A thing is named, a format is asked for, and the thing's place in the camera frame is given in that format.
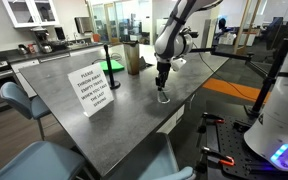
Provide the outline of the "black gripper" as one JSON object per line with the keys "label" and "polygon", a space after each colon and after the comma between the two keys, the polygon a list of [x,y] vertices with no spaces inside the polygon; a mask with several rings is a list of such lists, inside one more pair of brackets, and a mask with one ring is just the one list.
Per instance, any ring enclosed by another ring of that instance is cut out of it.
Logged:
{"label": "black gripper", "polygon": [[165,83],[168,79],[168,74],[171,65],[169,63],[157,63],[158,76],[155,78],[158,91],[163,91],[165,88]]}

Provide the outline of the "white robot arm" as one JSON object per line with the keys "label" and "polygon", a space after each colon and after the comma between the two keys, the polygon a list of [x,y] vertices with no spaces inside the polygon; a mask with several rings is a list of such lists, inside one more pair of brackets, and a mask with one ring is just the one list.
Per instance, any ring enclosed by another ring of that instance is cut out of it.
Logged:
{"label": "white robot arm", "polygon": [[173,58],[187,54],[192,49],[192,37],[184,29],[187,19],[195,12],[219,5],[223,0],[178,0],[155,41],[159,91],[165,87]]}

